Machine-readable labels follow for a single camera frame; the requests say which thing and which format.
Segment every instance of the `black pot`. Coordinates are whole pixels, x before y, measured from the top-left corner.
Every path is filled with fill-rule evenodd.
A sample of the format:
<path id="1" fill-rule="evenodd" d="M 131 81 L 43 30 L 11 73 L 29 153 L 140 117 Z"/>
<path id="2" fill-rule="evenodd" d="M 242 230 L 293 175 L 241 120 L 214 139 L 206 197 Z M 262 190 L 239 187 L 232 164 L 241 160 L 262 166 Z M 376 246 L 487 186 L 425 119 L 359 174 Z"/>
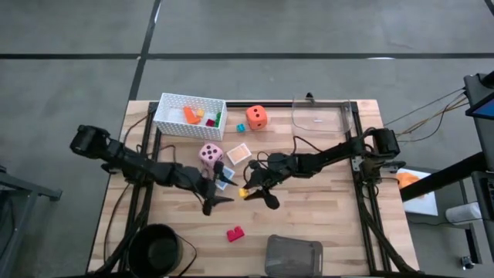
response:
<path id="1" fill-rule="evenodd" d="M 177 268 L 182 259 L 182 243 L 175 231 L 163 224 L 140 230 L 129 246 L 127 262 L 138 278 L 159 278 Z"/>

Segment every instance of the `pink die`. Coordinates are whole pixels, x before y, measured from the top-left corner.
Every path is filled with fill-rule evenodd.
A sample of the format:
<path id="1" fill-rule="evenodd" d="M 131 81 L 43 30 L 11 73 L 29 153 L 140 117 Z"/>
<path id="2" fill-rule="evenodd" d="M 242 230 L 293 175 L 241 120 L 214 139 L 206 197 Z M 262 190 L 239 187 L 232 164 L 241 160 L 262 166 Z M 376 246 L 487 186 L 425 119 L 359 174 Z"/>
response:
<path id="1" fill-rule="evenodd" d="M 213 169 L 216 161 L 220 161 L 223 158 L 223 151 L 218 146 L 207 143 L 199 151 L 199 159 L 205 167 Z"/>

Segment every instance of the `white basket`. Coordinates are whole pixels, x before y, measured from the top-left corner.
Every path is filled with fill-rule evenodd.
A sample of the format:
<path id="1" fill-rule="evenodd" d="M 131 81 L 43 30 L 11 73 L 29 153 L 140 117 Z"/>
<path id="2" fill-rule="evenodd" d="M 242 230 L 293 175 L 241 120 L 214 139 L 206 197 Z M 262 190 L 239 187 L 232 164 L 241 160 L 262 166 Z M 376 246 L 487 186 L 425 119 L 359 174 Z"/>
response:
<path id="1" fill-rule="evenodd" d="M 184 107 L 192 110 L 202 109 L 205 114 L 199 124 L 189 124 L 185 119 Z M 218 127 L 206 127 L 208 119 L 216 120 L 216 114 L 222 112 Z M 226 102 L 204 97 L 162 93 L 153 122 L 162 134 L 196 137 L 206 140 L 221 141 L 226 125 Z"/>

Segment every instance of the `orange die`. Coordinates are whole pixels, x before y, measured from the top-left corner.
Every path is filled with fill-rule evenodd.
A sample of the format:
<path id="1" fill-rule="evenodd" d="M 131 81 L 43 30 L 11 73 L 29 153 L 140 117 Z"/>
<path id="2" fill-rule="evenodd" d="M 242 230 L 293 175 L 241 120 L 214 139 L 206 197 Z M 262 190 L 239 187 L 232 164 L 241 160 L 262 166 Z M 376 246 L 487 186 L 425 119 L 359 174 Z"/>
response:
<path id="1" fill-rule="evenodd" d="M 251 130 L 257 130 L 265 127 L 268 124 L 268 115 L 264 107 L 260 105 L 255 105 L 250 107 L 245 112 L 247 116 L 247 121 Z"/>

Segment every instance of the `gray floor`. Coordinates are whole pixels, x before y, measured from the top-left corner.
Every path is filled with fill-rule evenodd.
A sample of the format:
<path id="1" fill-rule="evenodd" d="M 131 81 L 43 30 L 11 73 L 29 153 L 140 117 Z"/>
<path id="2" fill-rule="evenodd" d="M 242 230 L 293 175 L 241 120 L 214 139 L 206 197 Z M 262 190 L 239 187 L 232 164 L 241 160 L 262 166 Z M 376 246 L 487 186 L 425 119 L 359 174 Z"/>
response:
<path id="1" fill-rule="evenodd" d="M 138 53 L 154 1 L 0 2 L 0 53 Z M 164 0 L 151 53 L 482 53 L 494 49 L 494 16 L 483 0 L 226 1 Z M 120 132 L 137 61 L 0 60 L 0 164 L 11 174 L 63 189 L 41 200 L 15 277 L 81 274 L 90 254 L 107 175 L 69 143 L 78 124 Z M 378 99 L 384 122 L 494 70 L 494 59 L 147 61 L 138 100 L 161 92 L 225 99 Z M 391 127 L 405 129 L 450 99 Z M 418 131 L 431 132 L 437 122 Z M 472 119 L 446 114 L 426 141 L 403 144 L 400 159 L 443 168 L 479 151 Z M 442 198 L 453 198 L 442 190 Z M 464 233 L 411 225 L 420 267 L 464 272 Z"/>

